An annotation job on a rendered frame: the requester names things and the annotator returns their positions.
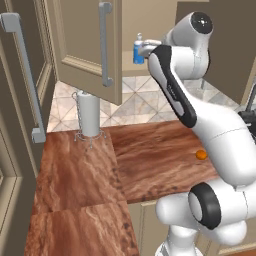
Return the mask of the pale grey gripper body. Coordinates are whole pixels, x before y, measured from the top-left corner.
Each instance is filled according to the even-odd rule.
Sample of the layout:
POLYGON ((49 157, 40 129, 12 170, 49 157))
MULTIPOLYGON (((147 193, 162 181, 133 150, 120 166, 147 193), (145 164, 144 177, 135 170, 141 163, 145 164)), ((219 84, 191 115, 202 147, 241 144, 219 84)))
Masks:
POLYGON ((140 44, 138 48, 138 55, 148 57, 150 53, 161 44, 162 42, 159 40, 147 39, 140 44))

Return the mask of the blue soap dispenser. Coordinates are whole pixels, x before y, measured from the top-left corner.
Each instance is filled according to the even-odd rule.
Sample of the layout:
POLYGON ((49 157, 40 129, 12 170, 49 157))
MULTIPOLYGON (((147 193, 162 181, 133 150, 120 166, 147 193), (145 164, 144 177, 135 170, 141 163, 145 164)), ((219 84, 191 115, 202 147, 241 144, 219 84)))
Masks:
POLYGON ((133 63, 134 64, 143 64, 144 63, 144 57, 140 56, 138 53, 138 50, 142 44, 142 34, 138 33, 137 38, 134 41, 133 45, 133 63))

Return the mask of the white paper towel roll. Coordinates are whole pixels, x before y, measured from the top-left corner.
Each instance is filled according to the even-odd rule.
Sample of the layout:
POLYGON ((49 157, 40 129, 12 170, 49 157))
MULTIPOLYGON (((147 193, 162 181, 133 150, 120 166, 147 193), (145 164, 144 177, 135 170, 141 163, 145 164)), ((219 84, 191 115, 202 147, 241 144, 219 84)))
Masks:
POLYGON ((100 99, 79 91, 77 100, 82 134, 87 137, 97 136, 100 132, 100 99))

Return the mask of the beige tall cupboard door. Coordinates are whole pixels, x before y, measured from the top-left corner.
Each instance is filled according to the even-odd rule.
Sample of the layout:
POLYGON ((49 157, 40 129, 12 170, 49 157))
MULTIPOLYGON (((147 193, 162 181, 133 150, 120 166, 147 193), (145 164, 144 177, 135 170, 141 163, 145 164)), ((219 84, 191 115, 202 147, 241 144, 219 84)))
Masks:
MULTIPOLYGON (((57 81, 44 0, 0 0, 1 13, 18 13, 44 127, 57 81)), ((15 33, 0 23, 0 256, 23 256, 44 145, 15 33)))

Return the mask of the beige base cupboard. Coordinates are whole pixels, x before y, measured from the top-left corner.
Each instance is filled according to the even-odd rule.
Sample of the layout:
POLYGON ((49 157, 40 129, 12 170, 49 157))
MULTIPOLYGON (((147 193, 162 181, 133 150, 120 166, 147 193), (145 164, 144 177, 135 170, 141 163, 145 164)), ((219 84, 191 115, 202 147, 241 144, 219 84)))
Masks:
MULTIPOLYGON (((156 201, 128 205, 140 256, 154 256, 168 234, 168 226, 156 217, 155 205, 156 201)), ((237 246, 220 245, 202 233, 196 235, 195 245, 203 256, 256 256, 256 219, 247 220, 247 228, 245 239, 237 246)))

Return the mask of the beige wall cabinet body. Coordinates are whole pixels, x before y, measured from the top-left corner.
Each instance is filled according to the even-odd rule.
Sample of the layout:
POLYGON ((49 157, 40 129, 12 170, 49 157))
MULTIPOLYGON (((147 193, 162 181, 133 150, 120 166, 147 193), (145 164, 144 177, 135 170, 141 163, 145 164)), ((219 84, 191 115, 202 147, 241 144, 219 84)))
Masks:
POLYGON ((147 63, 133 63, 137 34, 161 40, 175 25, 178 0, 122 0, 122 76, 148 75, 147 63))

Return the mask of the beige wall cabinet door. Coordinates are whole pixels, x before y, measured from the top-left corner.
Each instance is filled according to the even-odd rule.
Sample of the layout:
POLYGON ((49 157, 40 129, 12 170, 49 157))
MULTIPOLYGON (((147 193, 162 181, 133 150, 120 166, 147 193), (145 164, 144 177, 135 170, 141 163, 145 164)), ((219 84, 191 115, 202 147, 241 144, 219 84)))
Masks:
POLYGON ((45 0, 57 79, 106 101, 122 103, 122 0, 45 0), (102 84, 98 4, 106 15, 108 76, 102 84))
POLYGON ((176 21, 193 11, 206 13, 214 26, 204 79, 245 104, 256 76, 256 0, 179 1, 176 21))

